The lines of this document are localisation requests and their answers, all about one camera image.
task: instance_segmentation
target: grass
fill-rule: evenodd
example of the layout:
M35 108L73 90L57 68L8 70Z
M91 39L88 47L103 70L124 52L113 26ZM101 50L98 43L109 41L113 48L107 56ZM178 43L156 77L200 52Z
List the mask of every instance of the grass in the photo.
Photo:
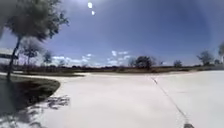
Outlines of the grass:
M0 76L0 83L6 85L5 89L17 111L46 100L60 86L59 82L48 79L13 76L11 80L8 85L5 76Z
M55 77L83 77L84 75L77 75L74 73L62 73L62 72L30 72L30 73L15 73L18 75L32 75L32 76L55 76Z

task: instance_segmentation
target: tree foliage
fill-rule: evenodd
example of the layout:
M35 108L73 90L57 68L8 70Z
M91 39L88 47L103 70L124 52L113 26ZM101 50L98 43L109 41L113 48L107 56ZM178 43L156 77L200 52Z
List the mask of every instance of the tree foliage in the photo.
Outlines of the tree foliage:
M176 68L180 68L182 67L182 62L180 60L176 60L174 61L173 66Z
M134 68L136 66L136 59L130 58L128 61L128 66Z
M63 67L63 66L65 66L65 60L60 60L58 67Z
M35 40L34 38L26 38L21 43L20 53L27 56L28 64L30 59L36 57L38 53L41 53L41 51L42 51L42 47L40 46L39 42Z
M13 15L7 20L6 27L17 37L13 50L7 80L13 66L13 58L24 37L35 37L43 41L59 33L60 26L67 24L64 11L58 8L60 0L18 0Z
M52 53L50 51L46 51L43 55L43 61L45 64L52 63Z
M197 57L204 66L209 66L214 61L214 57L209 51L203 51Z
M136 59L135 66L139 69L147 69L149 70L152 66L152 60L148 56L139 56Z

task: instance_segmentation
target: sky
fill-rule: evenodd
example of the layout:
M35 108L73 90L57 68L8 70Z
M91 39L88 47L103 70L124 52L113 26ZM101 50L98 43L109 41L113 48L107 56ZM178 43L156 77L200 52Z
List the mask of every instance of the sky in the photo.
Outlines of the sky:
M126 65L140 55L194 65L204 50L218 57L224 41L223 0L62 0L61 7L69 25L42 45L68 66ZM0 47L15 43L5 30Z

